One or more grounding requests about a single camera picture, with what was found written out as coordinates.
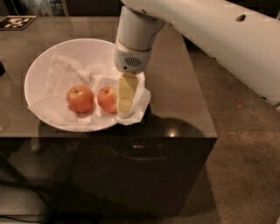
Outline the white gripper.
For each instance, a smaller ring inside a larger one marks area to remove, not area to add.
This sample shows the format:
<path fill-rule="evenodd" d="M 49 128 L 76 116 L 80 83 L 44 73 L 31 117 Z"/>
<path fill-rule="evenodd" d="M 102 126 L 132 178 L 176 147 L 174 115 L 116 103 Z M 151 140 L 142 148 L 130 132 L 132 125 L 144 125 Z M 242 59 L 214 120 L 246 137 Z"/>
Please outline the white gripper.
<path fill-rule="evenodd" d="M 123 73 L 118 81 L 118 115 L 121 118 L 128 118 L 131 115 L 138 86 L 138 78 L 134 74 L 140 74 L 145 70 L 150 56 L 151 50 L 137 51 L 124 46 L 119 40 L 115 42 L 115 67 Z"/>

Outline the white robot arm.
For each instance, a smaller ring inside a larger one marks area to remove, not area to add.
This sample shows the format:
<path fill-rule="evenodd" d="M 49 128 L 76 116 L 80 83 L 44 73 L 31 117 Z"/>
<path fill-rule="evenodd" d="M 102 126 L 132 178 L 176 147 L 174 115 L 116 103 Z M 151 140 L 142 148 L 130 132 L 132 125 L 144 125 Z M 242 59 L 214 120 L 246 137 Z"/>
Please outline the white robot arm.
<path fill-rule="evenodd" d="M 226 0 L 121 0 L 114 61 L 140 74 L 170 25 L 261 96 L 280 105 L 280 21 Z"/>

